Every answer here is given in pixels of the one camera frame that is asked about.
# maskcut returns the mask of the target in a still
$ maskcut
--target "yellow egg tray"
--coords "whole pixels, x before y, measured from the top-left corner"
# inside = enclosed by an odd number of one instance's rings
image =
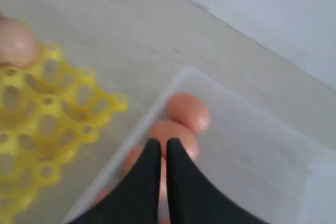
[[[67,64],[57,44],[40,45],[28,69],[0,67],[0,223],[56,185],[61,166],[127,108],[126,96],[101,90],[94,71]]]

